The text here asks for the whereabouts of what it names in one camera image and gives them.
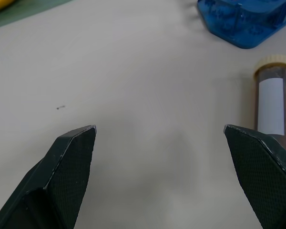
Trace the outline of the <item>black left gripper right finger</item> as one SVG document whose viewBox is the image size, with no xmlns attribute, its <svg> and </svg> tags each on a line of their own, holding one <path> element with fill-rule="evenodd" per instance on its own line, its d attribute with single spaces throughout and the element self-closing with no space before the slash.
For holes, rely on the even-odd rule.
<svg viewBox="0 0 286 229">
<path fill-rule="evenodd" d="M 286 150 L 270 135 L 226 125 L 236 175 L 263 229 L 286 229 Z"/>
</svg>

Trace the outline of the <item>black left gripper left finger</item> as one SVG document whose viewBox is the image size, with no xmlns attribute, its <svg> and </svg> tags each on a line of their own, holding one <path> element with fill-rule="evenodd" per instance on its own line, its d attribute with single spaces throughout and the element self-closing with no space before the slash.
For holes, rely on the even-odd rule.
<svg viewBox="0 0 286 229">
<path fill-rule="evenodd" d="M 94 125 L 59 136 L 0 210 L 0 229 L 74 229 L 89 181 Z"/>
</svg>

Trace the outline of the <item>tube with cream cap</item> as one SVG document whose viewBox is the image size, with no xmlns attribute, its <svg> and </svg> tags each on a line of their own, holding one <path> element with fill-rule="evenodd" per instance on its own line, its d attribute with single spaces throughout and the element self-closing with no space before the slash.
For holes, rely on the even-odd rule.
<svg viewBox="0 0 286 229">
<path fill-rule="evenodd" d="M 286 150 L 286 55 L 273 54 L 255 67 L 255 130 Z"/>
</svg>

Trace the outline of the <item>blue plastic tube rack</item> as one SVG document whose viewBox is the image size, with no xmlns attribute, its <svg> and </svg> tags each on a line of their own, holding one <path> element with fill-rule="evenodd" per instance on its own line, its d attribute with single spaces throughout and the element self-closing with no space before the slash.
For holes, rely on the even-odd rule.
<svg viewBox="0 0 286 229">
<path fill-rule="evenodd" d="M 197 8 L 213 35 L 242 49 L 286 26 L 286 0 L 198 0 Z"/>
</svg>

